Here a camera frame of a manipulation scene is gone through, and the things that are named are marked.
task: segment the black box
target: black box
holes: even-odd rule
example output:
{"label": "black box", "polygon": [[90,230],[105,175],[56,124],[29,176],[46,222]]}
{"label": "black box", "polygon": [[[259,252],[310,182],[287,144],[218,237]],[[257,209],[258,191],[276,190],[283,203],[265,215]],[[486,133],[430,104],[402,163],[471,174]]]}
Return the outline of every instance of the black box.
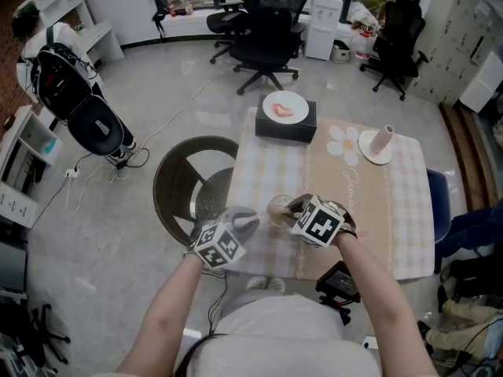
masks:
{"label": "black box", "polygon": [[316,102],[307,101],[309,113],[297,124],[280,124],[271,120],[262,107],[267,95],[261,94],[259,108],[255,117],[255,135],[257,137],[273,137],[282,140],[311,142],[316,133]]}

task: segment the white saucer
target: white saucer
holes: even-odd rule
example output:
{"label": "white saucer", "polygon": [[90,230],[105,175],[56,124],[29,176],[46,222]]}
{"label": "white saucer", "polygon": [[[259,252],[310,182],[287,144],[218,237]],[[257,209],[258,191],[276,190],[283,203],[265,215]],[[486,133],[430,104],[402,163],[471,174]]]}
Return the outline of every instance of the white saucer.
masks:
{"label": "white saucer", "polygon": [[378,154],[373,153],[370,149],[370,143],[376,135],[377,131],[375,130],[363,131],[358,139],[358,145],[360,145],[363,156],[370,162],[373,162],[376,165],[385,165],[391,160],[391,145],[388,144],[387,147]]}
{"label": "white saucer", "polygon": [[290,91],[270,93],[264,99],[262,107],[269,119],[281,124],[302,122],[309,114],[309,105],[306,100]]}

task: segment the flower pattern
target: flower pattern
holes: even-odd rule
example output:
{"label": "flower pattern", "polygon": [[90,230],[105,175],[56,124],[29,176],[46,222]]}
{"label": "flower pattern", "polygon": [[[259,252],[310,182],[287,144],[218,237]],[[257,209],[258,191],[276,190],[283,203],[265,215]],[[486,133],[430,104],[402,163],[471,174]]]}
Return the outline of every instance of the flower pattern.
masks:
{"label": "flower pattern", "polygon": [[344,155],[344,160],[350,167],[358,165],[360,148],[358,138],[360,133],[353,126],[346,129],[346,133],[338,126],[330,126],[329,133],[335,141],[327,144],[327,151],[330,155]]}

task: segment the checkered tablecloth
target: checkered tablecloth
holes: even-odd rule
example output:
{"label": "checkered tablecloth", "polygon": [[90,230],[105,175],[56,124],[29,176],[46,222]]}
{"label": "checkered tablecloth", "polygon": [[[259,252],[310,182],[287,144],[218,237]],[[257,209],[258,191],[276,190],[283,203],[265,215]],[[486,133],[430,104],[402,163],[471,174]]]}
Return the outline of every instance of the checkered tablecloth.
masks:
{"label": "checkered tablecloth", "polygon": [[[227,205],[253,208],[261,222],[245,244],[247,254],[228,269],[304,279],[299,272],[303,243],[274,227],[266,208],[277,195],[297,197],[308,192],[307,145],[256,137],[255,114],[256,108],[250,108],[244,121]],[[392,155],[386,165],[387,196],[393,208],[389,217],[393,250],[387,266],[398,280],[429,276],[434,267],[435,239],[428,176],[419,141],[396,134]]]}

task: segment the blue chair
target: blue chair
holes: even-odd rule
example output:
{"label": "blue chair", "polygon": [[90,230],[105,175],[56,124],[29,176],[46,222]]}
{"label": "blue chair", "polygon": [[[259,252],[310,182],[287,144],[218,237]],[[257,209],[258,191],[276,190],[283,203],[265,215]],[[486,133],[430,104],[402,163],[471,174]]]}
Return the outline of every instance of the blue chair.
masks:
{"label": "blue chair", "polygon": [[433,229],[435,230],[435,242],[442,240],[450,229],[450,200],[447,178],[431,169],[428,173],[430,185],[431,206],[433,207]]}

